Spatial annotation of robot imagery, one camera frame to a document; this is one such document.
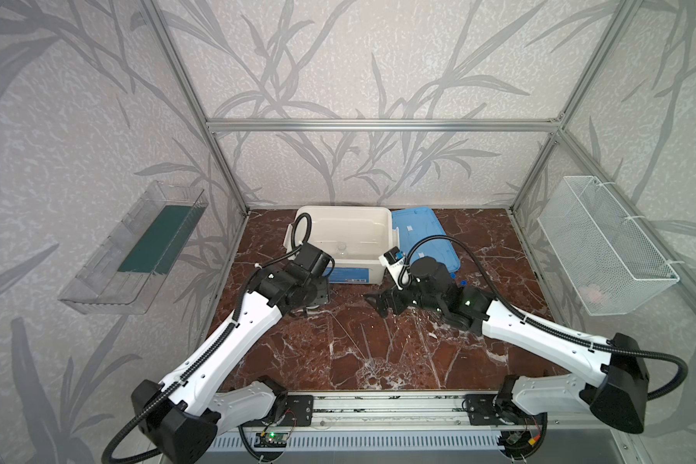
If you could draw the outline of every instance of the marble surface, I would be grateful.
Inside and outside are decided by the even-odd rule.
[[[551,318],[539,284],[503,209],[438,209],[448,235],[477,253],[513,304]],[[252,211],[210,332],[232,311],[237,290],[255,263],[284,254],[294,210]],[[481,286],[482,276],[461,249],[457,281]],[[389,287],[334,284],[331,303],[272,327],[221,386],[222,391],[267,375],[289,390],[492,389],[507,374],[554,375],[561,367],[502,341],[460,333],[435,316],[407,310],[381,319],[363,294]]]

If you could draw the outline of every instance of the blue label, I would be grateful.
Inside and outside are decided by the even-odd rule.
[[[336,267],[330,274],[330,283],[368,283],[369,270],[365,267]]]

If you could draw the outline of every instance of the wallpaper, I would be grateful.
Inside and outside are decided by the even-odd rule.
[[[568,129],[696,274],[696,1],[645,2]]]
[[[99,462],[196,345],[242,216],[192,120],[136,2],[0,0],[0,462]],[[152,180],[209,201],[152,307],[60,303]]]
[[[647,403],[647,428],[640,435],[654,464],[696,464],[696,316],[675,287],[623,316],[590,316],[547,242],[537,218],[563,176],[585,175],[564,147],[554,150],[534,187],[515,213],[534,254],[542,279],[552,292],[548,303],[560,322],[602,336],[633,336],[643,350],[663,351],[685,359],[689,376],[677,391]],[[650,388],[669,381],[675,368],[647,359]]]
[[[617,3],[159,2],[210,118],[556,117]]]
[[[251,132],[220,145],[251,205],[508,206],[540,132]]]

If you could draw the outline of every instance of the transparent wall basket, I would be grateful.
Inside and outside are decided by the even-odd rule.
[[[592,316],[627,314],[678,282],[670,263],[596,177],[562,179],[539,225]]]
[[[144,314],[208,206],[199,187],[153,181],[59,295],[83,314]]]

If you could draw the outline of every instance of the blue plastic lid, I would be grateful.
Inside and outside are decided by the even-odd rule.
[[[446,235],[433,209],[421,207],[392,211],[392,228],[399,228],[399,249],[407,254],[423,238],[431,235]],[[410,263],[432,256],[437,262],[446,265],[450,273],[459,270],[459,256],[448,240],[431,240],[415,251]]]

